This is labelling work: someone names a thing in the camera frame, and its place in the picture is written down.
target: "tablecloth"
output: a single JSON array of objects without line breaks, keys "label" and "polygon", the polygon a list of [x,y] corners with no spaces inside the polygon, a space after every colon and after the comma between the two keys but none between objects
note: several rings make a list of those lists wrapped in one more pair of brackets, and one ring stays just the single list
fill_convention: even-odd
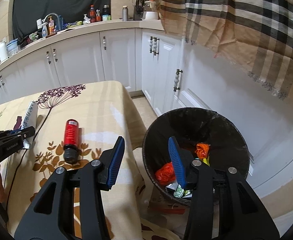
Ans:
[{"label": "tablecloth", "polygon": [[[32,100],[39,106],[38,135],[33,147],[24,157],[24,150],[21,150],[1,163],[5,192],[9,194],[7,228],[10,234],[14,234],[33,197],[57,167],[81,168],[112,148],[118,136],[123,136],[125,154],[116,184],[109,192],[101,192],[111,239],[179,239],[167,229],[140,219],[137,199],[145,185],[132,150],[141,147],[146,129],[128,92],[119,82],[56,88],[4,103],[0,105],[0,130],[19,128]],[[80,126],[81,153],[74,165],[63,160],[64,129],[68,119],[77,120]],[[45,229],[45,223],[38,226]],[[74,225],[75,235],[81,237],[78,189],[74,197]]]}]

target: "orange plastic bag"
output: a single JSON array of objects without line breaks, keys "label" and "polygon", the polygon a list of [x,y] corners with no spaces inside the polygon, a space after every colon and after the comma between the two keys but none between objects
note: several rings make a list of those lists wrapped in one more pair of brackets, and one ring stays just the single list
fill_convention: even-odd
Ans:
[{"label": "orange plastic bag", "polygon": [[208,158],[208,150],[210,149],[210,145],[205,143],[198,143],[196,145],[195,153],[199,159]]},{"label": "orange plastic bag", "polygon": [[156,171],[155,177],[162,186],[172,183],[176,179],[172,162],[165,164]]}]

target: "kitchen counter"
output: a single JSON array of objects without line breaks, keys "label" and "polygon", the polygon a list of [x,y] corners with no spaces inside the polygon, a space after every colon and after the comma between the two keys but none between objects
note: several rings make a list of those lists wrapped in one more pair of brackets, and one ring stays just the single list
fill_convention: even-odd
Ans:
[{"label": "kitchen counter", "polygon": [[119,29],[131,29],[131,28],[143,28],[151,29],[157,31],[164,31],[161,24],[161,20],[146,20],[146,21],[127,21],[123,22],[122,20],[111,20],[106,22],[91,23],[86,25],[80,25],[69,30],[63,30],[56,35],[49,38],[41,38],[38,41],[35,41],[27,45],[24,49],[19,51],[17,54],[13,55],[2,64],[0,64],[0,71],[14,63],[21,57],[24,57],[38,49],[41,49],[45,46],[51,45],[53,43],[63,41],[69,38],[96,33],[101,31],[108,30],[119,30]]}]

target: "black trash bin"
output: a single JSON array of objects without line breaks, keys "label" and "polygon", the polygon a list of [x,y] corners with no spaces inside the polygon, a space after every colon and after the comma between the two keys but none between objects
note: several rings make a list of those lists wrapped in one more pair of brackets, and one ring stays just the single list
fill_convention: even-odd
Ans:
[{"label": "black trash bin", "polygon": [[181,148],[196,157],[197,143],[210,144],[209,163],[214,169],[226,171],[235,167],[244,178],[248,175],[249,151],[235,125],[217,112],[186,107],[159,116],[147,130],[143,141],[143,161],[153,184],[164,197],[174,203],[190,206],[191,201],[173,197],[155,178],[155,172],[171,161],[168,139],[175,136]]}]

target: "blue gripper pad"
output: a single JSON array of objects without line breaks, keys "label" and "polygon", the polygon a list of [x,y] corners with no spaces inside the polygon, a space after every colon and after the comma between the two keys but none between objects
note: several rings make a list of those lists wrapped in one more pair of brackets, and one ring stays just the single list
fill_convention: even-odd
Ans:
[{"label": "blue gripper pad", "polygon": [[115,184],[116,178],[118,177],[121,162],[124,155],[124,150],[125,150],[124,138],[119,136],[114,145],[114,148],[113,148],[114,155],[108,169],[108,178],[107,178],[106,184],[109,188],[111,188]]},{"label": "blue gripper pad", "polygon": [[168,139],[168,152],[173,164],[176,181],[181,185],[181,188],[186,188],[185,167],[179,155],[180,147],[174,136]]}]

